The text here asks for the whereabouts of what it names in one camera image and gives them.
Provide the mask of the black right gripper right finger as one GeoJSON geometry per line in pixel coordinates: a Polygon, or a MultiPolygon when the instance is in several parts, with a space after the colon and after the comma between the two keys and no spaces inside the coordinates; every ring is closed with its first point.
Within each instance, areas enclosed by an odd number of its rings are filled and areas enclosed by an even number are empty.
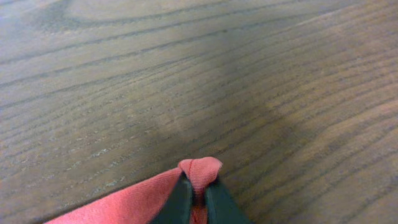
{"type": "Polygon", "coordinates": [[[207,224],[251,224],[232,198],[225,184],[217,177],[205,190],[207,224]]]}

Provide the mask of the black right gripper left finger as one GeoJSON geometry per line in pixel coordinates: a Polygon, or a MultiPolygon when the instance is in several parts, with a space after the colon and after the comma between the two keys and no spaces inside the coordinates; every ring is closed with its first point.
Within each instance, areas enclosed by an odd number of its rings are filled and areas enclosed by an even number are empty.
{"type": "Polygon", "coordinates": [[[194,191],[184,172],[151,224],[189,224],[194,191]]]}

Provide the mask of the red t-shirt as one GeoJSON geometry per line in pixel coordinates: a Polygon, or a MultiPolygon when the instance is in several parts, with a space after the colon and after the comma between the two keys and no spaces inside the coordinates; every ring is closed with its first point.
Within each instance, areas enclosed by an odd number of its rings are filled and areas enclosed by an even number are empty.
{"type": "Polygon", "coordinates": [[[49,223],[149,223],[163,207],[180,174],[185,173],[195,196],[188,222],[206,224],[205,188],[217,178],[221,166],[222,163],[214,157],[185,159],[174,169],[54,218],[49,223]]]}

